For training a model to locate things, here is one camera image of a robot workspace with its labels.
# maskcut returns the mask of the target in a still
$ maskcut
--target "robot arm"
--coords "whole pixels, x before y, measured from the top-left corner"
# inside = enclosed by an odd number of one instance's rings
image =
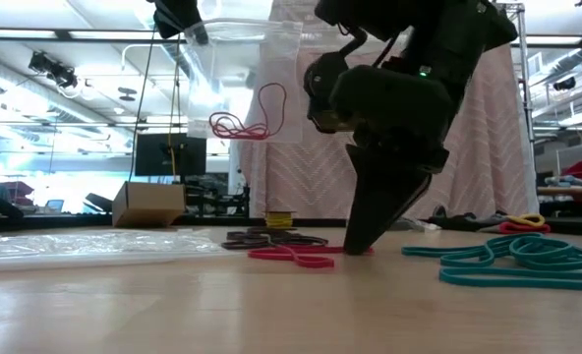
[[[305,75],[308,117],[323,133],[354,131],[347,146],[357,186],[345,251],[363,254],[429,188],[448,158],[443,148],[481,55],[514,40],[513,23],[487,0],[320,0],[316,15],[354,39]],[[399,57],[384,57],[413,32]],[[345,56],[367,40],[389,41],[372,65]]]

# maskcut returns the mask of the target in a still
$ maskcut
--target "yellow object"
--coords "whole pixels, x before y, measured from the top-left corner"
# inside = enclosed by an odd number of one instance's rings
[[[513,223],[528,225],[532,227],[541,227],[545,224],[545,217],[540,214],[523,214],[520,216],[508,215],[507,219]]]
[[[264,222],[269,228],[287,229],[293,227],[292,211],[267,211]]]

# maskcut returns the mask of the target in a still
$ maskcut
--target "cardboard box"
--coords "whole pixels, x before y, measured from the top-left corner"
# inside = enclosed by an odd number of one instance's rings
[[[186,209],[184,185],[125,182],[112,204],[115,227],[167,227]]]

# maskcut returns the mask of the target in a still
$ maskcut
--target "clear plastic bag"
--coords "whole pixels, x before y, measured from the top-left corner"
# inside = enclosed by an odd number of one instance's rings
[[[92,230],[72,234],[0,237],[0,271],[171,262],[229,254],[208,230]]]
[[[184,48],[190,67],[189,135],[302,141],[305,117],[297,114],[301,88],[296,73],[302,23],[217,19],[186,30],[186,35],[195,38],[191,33],[201,26],[208,44],[192,40]]]

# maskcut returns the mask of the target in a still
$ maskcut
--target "computer screen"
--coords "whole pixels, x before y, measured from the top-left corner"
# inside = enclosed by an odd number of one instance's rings
[[[186,176],[205,174],[206,140],[171,134],[175,151],[175,171]],[[171,176],[173,168],[168,134],[139,134],[136,146],[136,176]]]

